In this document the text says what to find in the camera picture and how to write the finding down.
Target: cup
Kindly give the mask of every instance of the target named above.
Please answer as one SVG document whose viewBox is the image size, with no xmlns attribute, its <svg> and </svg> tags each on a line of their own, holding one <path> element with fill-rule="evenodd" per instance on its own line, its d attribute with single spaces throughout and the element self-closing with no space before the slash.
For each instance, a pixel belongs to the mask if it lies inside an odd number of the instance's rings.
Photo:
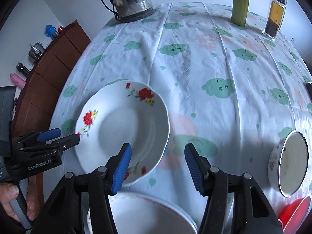
<svg viewBox="0 0 312 234">
<path fill-rule="evenodd" d="M 15 73 L 10 74 L 10 79 L 11 79 L 11 82 L 14 83 L 17 87 L 21 89 L 24 88 L 26 82 L 22 78 L 20 78 L 18 75 L 16 75 Z"/>
<path fill-rule="evenodd" d="M 231 21 L 239 26 L 245 26 L 249 0 L 233 0 Z"/>
</svg>

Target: wooden cabinet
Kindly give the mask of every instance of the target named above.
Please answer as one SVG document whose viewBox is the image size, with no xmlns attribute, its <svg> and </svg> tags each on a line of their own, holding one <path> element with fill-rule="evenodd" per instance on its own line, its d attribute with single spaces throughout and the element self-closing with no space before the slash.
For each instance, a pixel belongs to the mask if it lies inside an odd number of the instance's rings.
<svg viewBox="0 0 312 234">
<path fill-rule="evenodd" d="M 18 98 L 12 122 L 14 137 L 49 128 L 63 86 L 89 43 L 88 36 L 74 21 L 46 48 Z"/>
</svg>

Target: pink object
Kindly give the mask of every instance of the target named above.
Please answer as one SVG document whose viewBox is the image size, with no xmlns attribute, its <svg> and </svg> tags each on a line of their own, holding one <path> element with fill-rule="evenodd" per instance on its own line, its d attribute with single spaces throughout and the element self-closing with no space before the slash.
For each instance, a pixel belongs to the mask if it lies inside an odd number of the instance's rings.
<svg viewBox="0 0 312 234">
<path fill-rule="evenodd" d="M 183 161 L 183 157 L 170 153 L 161 158 L 157 168 L 161 170 L 178 170 L 181 169 Z"/>
<path fill-rule="evenodd" d="M 17 87 L 21 89 L 24 88 L 26 82 L 22 78 L 20 78 L 18 75 L 16 75 L 15 73 L 14 74 L 11 73 L 10 78 L 11 78 L 12 83 L 14 83 Z"/>
</svg>

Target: white plate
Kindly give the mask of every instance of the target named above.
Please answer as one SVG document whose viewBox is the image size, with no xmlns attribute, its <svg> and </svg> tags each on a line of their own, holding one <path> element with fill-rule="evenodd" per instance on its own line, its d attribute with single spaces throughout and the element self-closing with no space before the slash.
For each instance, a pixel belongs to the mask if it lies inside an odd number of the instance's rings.
<svg viewBox="0 0 312 234">
<path fill-rule="evenodd" d="M 129 186 L 160 162 L 169 131 L 162 97 L 144 83 L 119 81 L 100 89 L 83 107 L 75 151 L 82 169 L 90 173 L 129 143 L 132 158 L 123 183 Z"/>
<path fill-rule="evenodd" d="M 118 234 L 196 234 L 193 219 L 181 208 L 157 198 L 131 192 L 109 196 Z M 90 210 L 87 216 L 92 234 Z"/>
</svg>

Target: red bowl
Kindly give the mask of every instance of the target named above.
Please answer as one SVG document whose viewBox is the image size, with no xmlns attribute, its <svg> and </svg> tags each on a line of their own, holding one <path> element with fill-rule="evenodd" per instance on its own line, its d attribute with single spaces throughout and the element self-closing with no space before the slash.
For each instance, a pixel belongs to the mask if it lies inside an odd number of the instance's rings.
<svg viewBox="0 0 312 234">
<path fill-rule="evenodd" d="M 284 234 L 296 233 L 308 214 L 310 203 L 311 195 L 308 194 L 305 198 L 295 200 L 282 210 L 278 218 L 281 219 L 283 223 L 282 228 Z"/>
</svg>

